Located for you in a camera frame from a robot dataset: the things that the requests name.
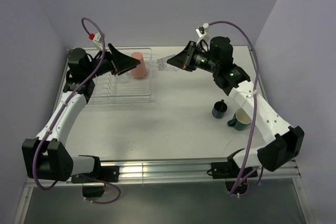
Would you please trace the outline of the small clear glass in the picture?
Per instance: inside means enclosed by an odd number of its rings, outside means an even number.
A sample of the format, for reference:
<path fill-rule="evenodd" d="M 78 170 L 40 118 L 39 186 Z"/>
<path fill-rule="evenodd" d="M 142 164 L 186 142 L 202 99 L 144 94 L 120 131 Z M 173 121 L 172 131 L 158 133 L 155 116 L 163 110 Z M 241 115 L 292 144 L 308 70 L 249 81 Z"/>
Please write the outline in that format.
<path fill-rule="evenodd" d="M 162 57 L 156 60 L 156 68 L 158 71 L 174 71 L 174 67 L 167 63 L 172 56 Z"/>

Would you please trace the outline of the large clear faceted glass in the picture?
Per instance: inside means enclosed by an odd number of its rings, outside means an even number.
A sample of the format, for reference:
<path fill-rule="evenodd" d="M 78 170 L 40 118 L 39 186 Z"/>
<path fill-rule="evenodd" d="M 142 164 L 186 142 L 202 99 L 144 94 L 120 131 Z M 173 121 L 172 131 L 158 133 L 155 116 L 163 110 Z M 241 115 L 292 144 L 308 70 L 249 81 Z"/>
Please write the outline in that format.
<path fill-rule="evenodd" d="M 132 74 L 125 72 L 121 75 L 115 76 L 116 83 L 128 83 L 131 80 Z"/>

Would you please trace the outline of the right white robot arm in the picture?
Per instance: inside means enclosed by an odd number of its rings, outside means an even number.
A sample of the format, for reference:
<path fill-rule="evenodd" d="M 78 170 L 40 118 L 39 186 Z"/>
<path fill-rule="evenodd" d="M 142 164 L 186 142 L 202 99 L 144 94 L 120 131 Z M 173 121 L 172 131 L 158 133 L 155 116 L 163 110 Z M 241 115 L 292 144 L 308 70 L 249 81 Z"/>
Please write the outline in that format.
<path fill-rule="evenodd" d="M 299 154 L 305 133 L 301 127 L 293 127 L 285 121 L 257 93 L 250 76 L 234 63 L 233 52 L 229 38 L 217 36 L 211 39 L 209 51 L 190 41 L 167 63 L 188 72 L 196 69 L 210 72 L 216 85 L 256 120 L 255 126 L 265 144 L 232 155 L 232 161 L 227 164 L 228 173 L 237 177 L 246 167 L 257 166 L 274 172 Z"/>

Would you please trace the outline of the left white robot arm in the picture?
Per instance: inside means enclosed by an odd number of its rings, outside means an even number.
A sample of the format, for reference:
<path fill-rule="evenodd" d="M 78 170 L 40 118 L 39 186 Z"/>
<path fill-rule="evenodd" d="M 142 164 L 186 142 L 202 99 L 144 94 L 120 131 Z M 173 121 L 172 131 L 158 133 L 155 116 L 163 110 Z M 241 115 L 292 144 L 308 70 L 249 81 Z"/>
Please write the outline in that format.
<path fill-rule="evenodd" d="M 106 73 L 121 75 L 139 64 L 139 60 L 119 52 L 111 44 L 108 44 L 108 50 L 99 51 L 95 57 L 91 57 L 83 48 L 69 51 L 66 84 L 56 110 L 37 136 L 25 139 L 22 144 L 29 178 L 59 182 L 79 174 L 91 182 L 101 178 L 99 157 L 71 156 L 65 143 L 78 115 L 93 94 L 94 78 Z"/>

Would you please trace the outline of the pink plastic cup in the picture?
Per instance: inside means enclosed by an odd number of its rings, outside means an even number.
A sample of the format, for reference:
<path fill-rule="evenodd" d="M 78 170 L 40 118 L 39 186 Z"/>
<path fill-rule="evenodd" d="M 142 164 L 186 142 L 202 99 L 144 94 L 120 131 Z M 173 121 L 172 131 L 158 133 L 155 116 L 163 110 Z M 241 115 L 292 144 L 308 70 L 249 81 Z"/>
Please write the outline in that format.
<path fill-rule="evenodd" d="M 137 59 L 140 63 L 131 70 L 131 74 L 136 79 L 142 79 L 146 77 L 147 71 L 144 63 L 143 55 L 140 52 L 134 52 L 131 55 L 132 58 Z"/>

